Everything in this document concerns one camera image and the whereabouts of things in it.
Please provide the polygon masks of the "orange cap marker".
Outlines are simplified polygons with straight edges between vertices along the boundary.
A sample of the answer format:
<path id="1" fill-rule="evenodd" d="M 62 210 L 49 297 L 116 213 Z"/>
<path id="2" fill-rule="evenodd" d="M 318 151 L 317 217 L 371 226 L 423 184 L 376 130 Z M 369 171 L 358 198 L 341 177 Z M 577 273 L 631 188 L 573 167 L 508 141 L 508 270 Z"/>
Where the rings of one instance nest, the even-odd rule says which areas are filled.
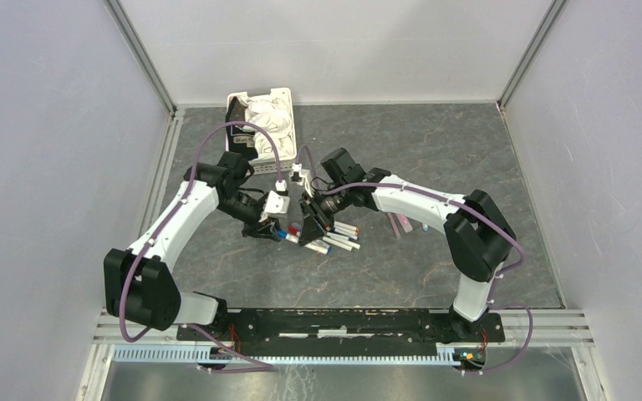
<path id="1" fill-rule="evenodd" d="M 345 231 L 353 232 L 355 234 L 359 233 L 359 228 L 357 226 L 351 226 L 349 224 L 346 224 L 340 221 L 336 221 L 334 223 L 334 229 L 345 230 Z"/>

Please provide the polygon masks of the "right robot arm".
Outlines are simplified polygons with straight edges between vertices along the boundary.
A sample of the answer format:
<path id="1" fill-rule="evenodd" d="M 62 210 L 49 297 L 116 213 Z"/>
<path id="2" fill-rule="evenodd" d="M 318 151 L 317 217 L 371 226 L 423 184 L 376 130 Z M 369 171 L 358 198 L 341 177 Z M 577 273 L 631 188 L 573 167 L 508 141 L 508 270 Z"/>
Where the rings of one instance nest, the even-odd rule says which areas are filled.
<path id="1" fill-rule="evenodd" d="M 493 282 L 509 256 L 517 237 L 495 201 L 484 191 L 451 194 L 414 185 L 381 168 L 364 169 L 350 153 L 339 148 L 321 163 L 329 177 L 317 189 L 314 169 L 295 161 L 292 182 L 303 186 L 300 201 L 303 225 L 299 244 L 307 245 L 334 230 L 345 228 L 336 216 L 355 206 L 403 215 L 438 230 L 446 238 L 454 266 L 460 272 L 456 297 L 451 304 L 451 334 L 470 341 L 483 329 Z"/>

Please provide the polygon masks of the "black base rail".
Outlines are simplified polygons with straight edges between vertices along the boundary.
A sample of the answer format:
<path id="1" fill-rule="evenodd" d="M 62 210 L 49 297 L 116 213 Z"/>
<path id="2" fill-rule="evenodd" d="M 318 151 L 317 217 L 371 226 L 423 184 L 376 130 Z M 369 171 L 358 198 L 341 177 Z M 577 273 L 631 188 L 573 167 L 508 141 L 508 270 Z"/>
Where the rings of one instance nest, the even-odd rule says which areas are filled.
<path id="1" fill-rule="evenodd" d="M 486 312 L 464 322 L 429 308 L 242 308 L 207 326 L 248 357 L 430 356 L 436 346 L 502 343 L 502 319 Z"/>

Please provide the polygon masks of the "black printed shirt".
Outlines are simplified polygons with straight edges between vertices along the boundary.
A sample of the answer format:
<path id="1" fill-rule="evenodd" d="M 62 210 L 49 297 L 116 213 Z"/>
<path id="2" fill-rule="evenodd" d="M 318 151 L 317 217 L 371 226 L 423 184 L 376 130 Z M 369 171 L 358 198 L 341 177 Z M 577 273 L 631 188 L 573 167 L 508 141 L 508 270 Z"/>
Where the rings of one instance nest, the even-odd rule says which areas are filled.
<path id="1" fill-rule="evenodd" d="M 228 100 L 225 121 L 246 121 L 246 110 L 247 106 L 242 104 L 237 96 L 233 96 Z M 249 130 L 244 125 L 226 127 L 226 150 L 243 155 L 248 160 L 255 160 L 258 157 L 255 133 L 255 129 Z"/>

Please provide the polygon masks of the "white plastic basket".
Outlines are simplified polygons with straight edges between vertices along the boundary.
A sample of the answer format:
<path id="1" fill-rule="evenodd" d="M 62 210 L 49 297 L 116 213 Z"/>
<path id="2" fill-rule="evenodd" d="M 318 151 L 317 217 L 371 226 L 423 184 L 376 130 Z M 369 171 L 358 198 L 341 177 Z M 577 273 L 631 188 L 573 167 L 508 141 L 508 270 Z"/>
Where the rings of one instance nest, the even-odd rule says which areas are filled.
<path id="1" fill-rule="evenodd" d="M 231 93 L 225 121 L 243 122 L 226 128 L 225 148 L 247 158 L 258 174 L 291 169 L 298 154 L 291 89 Z"/>

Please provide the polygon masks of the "blue cap marker upper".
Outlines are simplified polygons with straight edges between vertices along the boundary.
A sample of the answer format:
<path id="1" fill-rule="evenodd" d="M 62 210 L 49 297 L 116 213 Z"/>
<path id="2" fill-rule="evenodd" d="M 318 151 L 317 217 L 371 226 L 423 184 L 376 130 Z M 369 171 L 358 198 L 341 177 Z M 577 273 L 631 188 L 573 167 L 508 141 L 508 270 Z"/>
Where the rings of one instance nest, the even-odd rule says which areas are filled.
<path id="1" fill-rule="evenodd" d="M 333 232 L 336 233 L 336 234 L 339 234 L 341 236 L 346 236 L 351 240 L 356 240 L 357 241 L 359 239 L 359 236 L 358 236 L 358 234 L 356 232 L 345 230 L 343 227 L 335 227 L 333 229 Z"/>

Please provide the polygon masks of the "blue cap marker lower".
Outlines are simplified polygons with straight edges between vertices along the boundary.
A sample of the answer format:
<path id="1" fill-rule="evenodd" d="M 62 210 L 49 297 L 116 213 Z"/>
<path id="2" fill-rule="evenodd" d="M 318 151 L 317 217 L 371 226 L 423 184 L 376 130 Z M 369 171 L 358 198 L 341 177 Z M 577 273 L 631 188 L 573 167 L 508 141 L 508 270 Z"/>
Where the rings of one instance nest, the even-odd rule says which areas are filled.
<path id="1" fill-rule="evenodd" d="M 351 241 L 348 238 L 343 236 L 333 236 L 331 233 L 322 238 L 323 241 L 332 244 L 334 246 L 341 247 L 347 251 L 359 250 L 361 245 Z"/>

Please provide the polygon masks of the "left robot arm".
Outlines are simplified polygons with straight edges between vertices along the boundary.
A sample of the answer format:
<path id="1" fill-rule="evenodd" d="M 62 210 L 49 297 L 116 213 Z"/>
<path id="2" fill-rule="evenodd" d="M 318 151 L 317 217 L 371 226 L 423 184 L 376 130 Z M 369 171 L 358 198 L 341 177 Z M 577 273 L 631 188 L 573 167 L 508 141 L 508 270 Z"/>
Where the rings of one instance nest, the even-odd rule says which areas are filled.
<path id="1" fill-rule="evenodd" d="M 288 183 L 279 179 L 273 190 L 254 198 L 244 186 L 254 173 L 244 156 L 229 151 L 214 165 L 193 165 L 153 225 L 126 249 L 106 254 L 105 308 L 122 329 L 128 322 L 159 331 L 194 323 L 209 340 L 227 334 L 227 302 L 182 292 L 172 272 L 193 234 L 214 211 L 242 222 L 245 237 L 281 241 L 278 216 L 288 209 Z"/>

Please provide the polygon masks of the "white crumpled cloth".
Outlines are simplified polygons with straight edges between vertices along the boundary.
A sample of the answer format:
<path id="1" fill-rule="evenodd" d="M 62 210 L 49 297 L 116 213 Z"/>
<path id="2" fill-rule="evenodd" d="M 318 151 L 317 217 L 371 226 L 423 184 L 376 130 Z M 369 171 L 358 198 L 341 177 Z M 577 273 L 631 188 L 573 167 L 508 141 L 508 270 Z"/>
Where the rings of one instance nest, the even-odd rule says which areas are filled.
<path id="1" fill-rule="evenodd" d="M 284 96 L 272 94 L 241 96 L 247 106 L 246 121 L 265 130 L 272 138 L 281 159 L 293 157 L 293 117 L 290 103 Z"/>

